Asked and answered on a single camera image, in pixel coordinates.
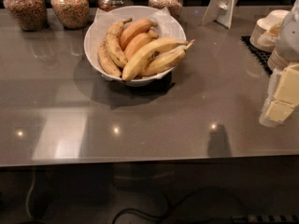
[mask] banana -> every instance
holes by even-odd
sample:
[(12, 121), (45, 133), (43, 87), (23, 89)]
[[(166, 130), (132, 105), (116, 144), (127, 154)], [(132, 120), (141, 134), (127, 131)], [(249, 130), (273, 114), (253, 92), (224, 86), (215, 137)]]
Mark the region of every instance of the banana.
[(107, 29), (105, 39), (107, 52), (112, 61), (120, 68), (123, 68), (128, 62), (120, 47), (120, 35), (123, 31), (124, 24), (130, 21), (132, 21), (131, 18), (126, 21), (115, 21)]
[(145, 69), (141, 72), (141, 76), (150, 77), (177, 66), (186, 56), (187, 49), (189, 49), (193, 43), (194, 40), (192, 40), (187, 46), (172, 49), (167, 53), (159, 55), (151, 63), (149, 63), (147, 67), (145, 67)]
[(121, 76), (122, 80), (131, 81), (159, 54), (187, 44), (188, 41), (180, 41), (173, 37), (162, 37), (149, 42), (139, 49), (124, 66)]
[(138, 34), (146, 33), (150, 27), (158, 26), (158, 23), (150, 19), (138, 19), (123, 30), (120, 37), (121, 49), (125, 50), (129, 42)]
[(99, 63), (101, 64), (104, 71), (106, 71), (109, 75), (115, 76), (115, 77), (121, 77), (121, 70), (120, 68), (113, 63), (112, 59), (110, 58), (109, 54), (107, 53), (105, 41), (106, 38), (103, 39), (101, 42), (98, 52), (97, 52), (97, 58)]
[(147, 33), (141, 33), (135, 36), (124, 50), (124, 54), (128, 61), (143, 46), (147, 45), (153, 39), (157, 39), (158, 35), (151, 29)]

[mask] dark floor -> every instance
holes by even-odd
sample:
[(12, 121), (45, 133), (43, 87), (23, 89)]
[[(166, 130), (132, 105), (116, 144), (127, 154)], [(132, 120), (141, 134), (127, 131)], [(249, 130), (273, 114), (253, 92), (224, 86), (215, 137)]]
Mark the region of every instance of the dark floor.
[[(106, 224), (129, 207), (160, 216), (167, 200), (172, 212), (164, 224), (230, 223), (231, 216), (247, 214), (298, 215), (298, 170), (299, 157), (39, 167), (37, 172), (46, 175), (57, 194), (39, 221)], [(0, 169), (1, 224), (31, 220), (25, 209), (31, 178), (30, 167)], [(125, 214), (115, 223), (157, 222)]]

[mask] bowl of fruit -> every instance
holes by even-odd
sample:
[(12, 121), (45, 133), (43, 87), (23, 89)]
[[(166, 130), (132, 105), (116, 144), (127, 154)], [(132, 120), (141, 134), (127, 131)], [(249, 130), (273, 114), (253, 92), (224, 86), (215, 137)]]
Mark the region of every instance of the bowl of fruit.
[(86, 56), (106, 80), (144, 86), (175, 69), (193, 41), (166, 9), (98, 9), (84, 39)]

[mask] gray countertop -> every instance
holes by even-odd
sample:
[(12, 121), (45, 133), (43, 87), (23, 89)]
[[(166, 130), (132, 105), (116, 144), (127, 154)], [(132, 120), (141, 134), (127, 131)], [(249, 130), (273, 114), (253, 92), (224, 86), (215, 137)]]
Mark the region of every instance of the gray countertop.
[(87, 28), (65, 31), (49, 9), (50, 27), (25, 33), (1, 9), (0, 166), (299, 154), (298, 112), (260, 125), (269, 76), (240, 40), (274, 8), (237, 7), (227, 30), (185, 7), (187, 58), (137, 89), (93, 70)]

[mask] white stand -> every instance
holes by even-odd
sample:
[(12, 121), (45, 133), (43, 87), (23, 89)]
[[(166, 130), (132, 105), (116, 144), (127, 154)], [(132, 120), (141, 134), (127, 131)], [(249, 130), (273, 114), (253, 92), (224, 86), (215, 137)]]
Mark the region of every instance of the white stand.
[(211, 0), (201, 25), (216, 21), (230, 29), (237, 0)]

